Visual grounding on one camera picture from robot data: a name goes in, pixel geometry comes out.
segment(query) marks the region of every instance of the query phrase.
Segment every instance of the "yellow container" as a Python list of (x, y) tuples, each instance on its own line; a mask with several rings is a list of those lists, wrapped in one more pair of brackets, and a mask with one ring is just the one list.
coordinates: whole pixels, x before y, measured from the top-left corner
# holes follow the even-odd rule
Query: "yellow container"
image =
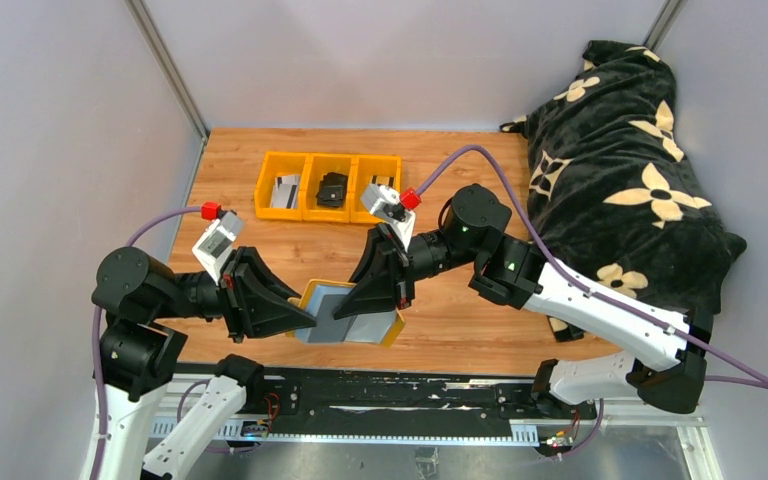
[[(254, 212), (257, 218), (272, 218), (277, 220), (301, 220), (301, 201), (299, 208), (272, 208), (272, 188), (275, 179), (284, 175), (304, 176), (308, 154), (289, 152), (267, 152), (260, 167), (260, 176), (254, 187)], [(301, 200), (301, 183), (299, 184), (299, 200)]]
[[(340, 208), (321, 207), (316, 204), (319, 182), (326, 173), (336, 172), (348, 176), (346, 201)], [(298, 208), (271, 208), (275, 179), (283, 175), (301, 175), (298, 189)], [(402, 159), (386, 155), (342, 155), (332, 153), (266, 152), (260, 177), (254, 193), (257, 218), (277, 220), (305, 220), (313, 222), (378, 223), (360, 201), (367, 185), (391, 185), (402, 188)]]
[(358, 165), (355, 170), (354, 187), (356, 193), (352, 198), (352, 223), (378, 223), (381, 220), (370, 215), (360, 201), (360, 196), (367, 185), (375, 178), (376, 183), (390, 185), (397, 192), (402, 191), (402, 158), (384, 155), (358, 155)]

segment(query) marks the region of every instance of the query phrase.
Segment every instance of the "wooden table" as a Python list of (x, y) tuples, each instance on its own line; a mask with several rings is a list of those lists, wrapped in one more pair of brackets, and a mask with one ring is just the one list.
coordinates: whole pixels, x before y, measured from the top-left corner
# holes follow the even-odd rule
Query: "wooden table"
[[(502, 164), (525, 198), (526, 141), (501, 133), (453, 133), (383, 130), (215, 129), (199, 166), (190, 205), (220, 202), (247, 222), (238, 244), (257, 247), (284, 282), (302, 292), (311, 278), (345, 281), (363, 251), (368, 226), (258, 220), (254, 187), (267, 150), (399, 155), (402, 185), (418, 186), (448, 154), (466, 144), (486, 147)], [(456, 161), (423, 195), (415, 233), (436, 228), (437, 214), (455, 191), (480, 183), (511, 206), (493, 170), (477, 153)], [(190, 249), (206, 224), (185, 217), (170, 258), (176, 272), (197, 271)], [(508, 233), (527, 238), (514, 213)], [(283, 335), (234, 344), (224, 322), (168, 320), (189, 335), (182, 361), (216, 362), (236, 353), (262, 364), (349, 369), (533, 374), (542, 360), (581, 360), (616, 352), (600, 338), (558, 344), (543, 315), (493, 305), (467, 287), (470, 268), (461, 268), (416, 287), (406, 327), (390, 348), (343, 344), (309, 346)]]

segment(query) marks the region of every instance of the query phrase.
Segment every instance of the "red cap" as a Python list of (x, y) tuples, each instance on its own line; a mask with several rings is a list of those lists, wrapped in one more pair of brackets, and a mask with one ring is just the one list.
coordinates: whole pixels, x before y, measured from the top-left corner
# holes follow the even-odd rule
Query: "red cap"
[(399, 196), (399, 200), (402, 202), (405, 208), (413, 210), (422, 203), (422, 199), (419, 198), (419, 194), (413, 188), (408, 188)]
[(205, 220), (216, 220), (219, 218), (219, 213), (222, 211), (222, 206), (216, 202), (205, 202), (201, 206), (201, 218)]

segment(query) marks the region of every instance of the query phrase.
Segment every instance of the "gray wall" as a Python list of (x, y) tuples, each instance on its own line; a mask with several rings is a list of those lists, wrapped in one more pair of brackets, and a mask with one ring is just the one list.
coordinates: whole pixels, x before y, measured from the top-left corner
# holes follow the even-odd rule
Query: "gray wall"
[(149, 0), (211, 126), (493, 130), (663, 0)]
[(77, 477), (95, 268), (180, 206), (198, 145), (123, 2), (0, 1), (0, 479)]
[[(678, 76), (676, 138), (706, 198), (749, 242), (714, 344), (768, 373), (768, 3), (691, 0), (658, 53)], [(768, 478), (768, 392), (708, 385), (703, 410), (725, 478)]]

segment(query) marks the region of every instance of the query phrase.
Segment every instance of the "yellow tray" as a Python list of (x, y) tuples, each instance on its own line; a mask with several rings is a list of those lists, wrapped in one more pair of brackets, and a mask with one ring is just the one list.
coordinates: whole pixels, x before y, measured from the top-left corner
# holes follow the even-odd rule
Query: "yellow tray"
[[(346, 201), (340, 208), (316, 204), (319, 182), (326, 173), (337, 172), (349, 177)], [(298, 208), (271, 208), (275, 179), (283, 175), (300, 175)], [(381, 220), (366, 211), (360, 196), (373, 178), (402, 188), (402, 159), (392, 155), (344, 155), (334, 153), (266, 152), (254, 192), (257, 218), (273, 220), (305, 220), (310, 222), (378, 223)]]

